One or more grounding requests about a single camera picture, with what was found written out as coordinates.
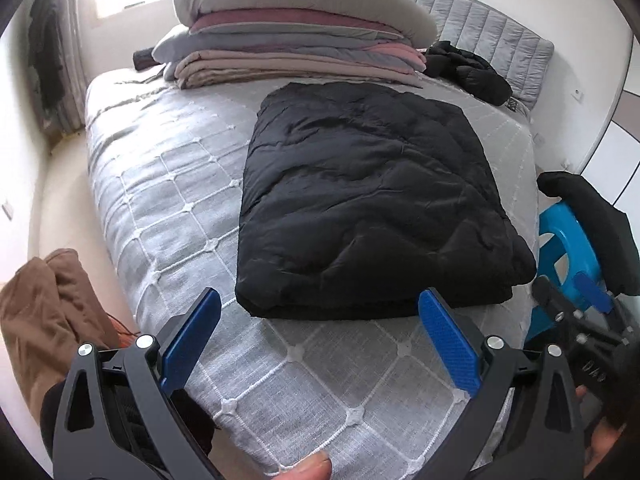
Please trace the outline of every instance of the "brown cloth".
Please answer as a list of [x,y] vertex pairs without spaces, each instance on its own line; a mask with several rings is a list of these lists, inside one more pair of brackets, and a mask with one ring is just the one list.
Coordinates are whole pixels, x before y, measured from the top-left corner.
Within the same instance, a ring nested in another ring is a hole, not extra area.
[[0,290],[0,328],[18,386],[38,423],[44,395],[65,379],[79,344],[120,347],[73,249],[33,258],[16,272]]

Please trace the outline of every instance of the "silver screw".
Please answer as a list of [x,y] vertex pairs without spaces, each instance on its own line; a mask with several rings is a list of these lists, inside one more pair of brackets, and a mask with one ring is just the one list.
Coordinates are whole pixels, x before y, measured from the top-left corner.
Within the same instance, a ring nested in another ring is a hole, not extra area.
[[136,346],[138,348],[149,348],[154,343],[154,337],[149,334],[141,335],[136,339]]
[[504,347],[504,341],[497,335],[489,336],[486,340],[487,346],[494,350],[499,350]]
[[80,348],[78,349],[78,353],[81,356],[85,356],[85,355],[89,355],[93,350],[94,350],[94,347],[90,343],[84,343],[83,345],[80,345]]
[[553,357],[560,357],[562,355],[562,350],[558,345],[549,345],[546,351]]

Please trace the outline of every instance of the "floor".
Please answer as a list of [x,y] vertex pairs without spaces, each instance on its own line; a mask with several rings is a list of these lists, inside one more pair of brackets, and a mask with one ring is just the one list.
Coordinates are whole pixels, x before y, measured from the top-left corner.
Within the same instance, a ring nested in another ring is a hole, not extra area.
[[[130,330],[137,331],[95,214],[87,176],[84,132],[56,146],[44,186],[40,256],[64,247],[78,251],[105,311]],[[251,459],[236,448],[223,431],[216,432],[209,458],[226,480],[264,480]]]

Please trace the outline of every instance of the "blue plastic stool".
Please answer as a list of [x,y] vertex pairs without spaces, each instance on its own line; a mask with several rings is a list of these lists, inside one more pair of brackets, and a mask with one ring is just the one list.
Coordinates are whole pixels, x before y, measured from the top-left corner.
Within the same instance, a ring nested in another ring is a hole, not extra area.
[[[602,273],[587,235],[565,202],[554,204],[540,215],[540,235],[547,233],[554,236],[540,247],[538,276],[548,277],[575,306],[583,311],[587,310],[591,302],[578,291],[574,278],[581,272],[593,283],[600,283]],[[566,279],[561,284],[555,264],[565,254],[569,259],[569,269]],[[553,321],[548,318],[542,308],[534,307],[527,341],[553,325]]]

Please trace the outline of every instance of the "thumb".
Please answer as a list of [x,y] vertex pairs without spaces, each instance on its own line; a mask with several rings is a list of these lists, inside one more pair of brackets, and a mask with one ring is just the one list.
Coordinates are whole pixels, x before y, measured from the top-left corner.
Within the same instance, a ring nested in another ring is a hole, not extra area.
[[331,459],[325,451],[306,457],[291,471],[278,475],[276,480],[329,480],[331,478]]

